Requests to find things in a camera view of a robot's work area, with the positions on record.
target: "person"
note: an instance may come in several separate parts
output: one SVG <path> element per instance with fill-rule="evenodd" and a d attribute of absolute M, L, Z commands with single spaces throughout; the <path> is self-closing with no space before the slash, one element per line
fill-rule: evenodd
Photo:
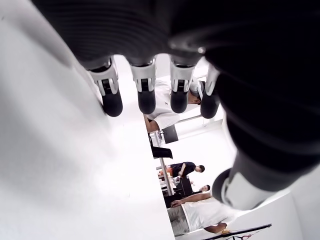
<path fill-rule="evenodd" d="M 144 122 L 148 133 L 165 129 L 176 124 L 180 115 L 171 109 L 171 81 L 168 79 L 156 79 L 154 86 L 155 110 L 151 114 L 144 114 Z M 188 104 L 201 104 L 200 97 L 188 92 Z"/>
<path fill-rule="evenodd" d="M 210 185 L 205 185 L 205 186 L 201 187 L 199 189 L 199 191 L 195 191 L 192 194 L 200 194 L 200 193 L 207 192 L 207 191 L 210 191 Z"/>
<path fill-rule="evenodd" d="M 210 191 L 210 185 L 205 185 L 205 186 L 201 187 L 201 188 L 199 189 L 199 191 L 201 191 L 202 193 L 203 193 L 203 192 Z"/>
<path fill-rule="evenodd" d="M 190 161 L 185 161 L 177 164 L 171 164 L 166 168 L 166 172 L 170 173 L 172 177 L 182 177 L 184 178 L 187 176 L 189 173 L 192 173 L 193 171 L 196 171 L 198 173 L 203 173 L 205 171 L 205 166 L 199 165 L 196 166 L 193 162 Z M 158 176 L 163 175 L 163 171 L 160 171 L 158 173 Z"/>
<path fill-rule="evenodd" d="M 217 234 L 236 219 L 238 210 L 222 204 L 208 193 L 198 193 L 171 203 L 167 210 L 175 236 L 204 229 Z"/>

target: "gray shorts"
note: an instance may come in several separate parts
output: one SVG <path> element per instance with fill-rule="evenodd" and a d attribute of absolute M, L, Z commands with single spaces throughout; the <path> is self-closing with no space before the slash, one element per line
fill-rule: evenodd
<path fill-rule="evenodd" d="M 174 236 L 180 236 L 190 232 L 187 218 L 182 206 L 169 208 L 167 211 Z"/>

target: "metal pole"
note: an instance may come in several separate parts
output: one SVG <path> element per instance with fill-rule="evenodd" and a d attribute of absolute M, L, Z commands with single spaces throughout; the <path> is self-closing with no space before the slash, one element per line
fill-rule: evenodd
<path fill-rule="evenodd" d="M 158 140 L 157 134 L 155 134 L 155 140 L 156 140 L 157 147 L 160 147 L 160 142 Z M 164 161 L 164 159 L 162 157 L 159 157 L 159 160 L 160 160 L 161 168 L 162 168 L 162 171 L 163 171 L 163 177 L 164 177 L 164 182 L 165 182 L 165 185 L 166 185 L 166 189 L 168 190 L 169 196 L 172 196 L 173 195 L 173 191 L 171 189 L 171 184 L 169 182 L 165 161 Z"/>
<path fill-rule="evenodd" d="M 178 121 L 176 124 L 183 123 L 183 122 L 186 122 L 186 121 L 189 121 L 189 120 L 193 120 L 193 119 L 198 119 L 198 118 L 201 118 L 201 117 L 202 117 L 201 114 L 198 115 L 198 116 L 189 117 L 189 118 L 182 119 L 182 120 Z"/>

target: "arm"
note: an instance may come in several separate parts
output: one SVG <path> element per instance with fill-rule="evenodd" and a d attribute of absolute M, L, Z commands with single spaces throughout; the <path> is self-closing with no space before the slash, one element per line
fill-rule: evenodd
<path fill-rule="evenodd" d="M 178 207 L 178 206 L 180 206 L 181 204 L 184 204 L 184 203 L 198 202 L 198 201 L 206 200 L 206 199 L 209 199 L 209 198 L 211 198 L 211 194 L 210 193 L 198 193 L 198 194 L 195 194 L 195 195 L 188 196 L 188 197 L 186 197 L 184 199 L 181 199 L 181 200 L 173 201 L 171 203 L 171 207 L 175 208 L 175 207 Z"/>
<path fill-rule="evenodd" d="M 180 176 L 180 177 L 182 177 L 182 175 L 184 174 L 185 168 L 186 168 L 186 164 L 183 163 L 183 164 L 182 164 L 182 167 L 181 167 L 181 170 L 179 171 L 179 176 Z"/>
<path fill-rule="evenodd" d="M 204 230 L 206 230 L 207 232 L 213 233 L 213 234 L 217 234 L 217 233 L 221 232 L 222 230 L 226 229 L 226 227 L 227 227 L 226 223 L 219 223 L 217 226 L 205 227 Z"/>
<path fill-rule="evenodd" d="M 155 120 L 152 120 L 151 122 L 149 122 L 149 120 L 145 114 L 143 114 L 143 117 L 144 117 L 144 123 L 145 123 L 146 130 L 147 130 L 148 134 L 151 132 L 160 130 L 158 123 Z"/>

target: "hand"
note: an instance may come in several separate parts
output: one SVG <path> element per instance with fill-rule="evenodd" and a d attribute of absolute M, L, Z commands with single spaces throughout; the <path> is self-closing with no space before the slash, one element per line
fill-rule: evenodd
<path fill-rule="evenodd" d="M 172 208 L 176 208 L 178 206 L 180 206 L 183 202 L 181 200 L 175 200 L 171 203 L 171 207 Z"/>
<path fill-rule="evenodd" d="M 229 233 L 230 233 L 230 231 L 229 231 L 229 230 L 227 230 L 227 229 L 223 229 L 221 234 L 229 234 Z"/>

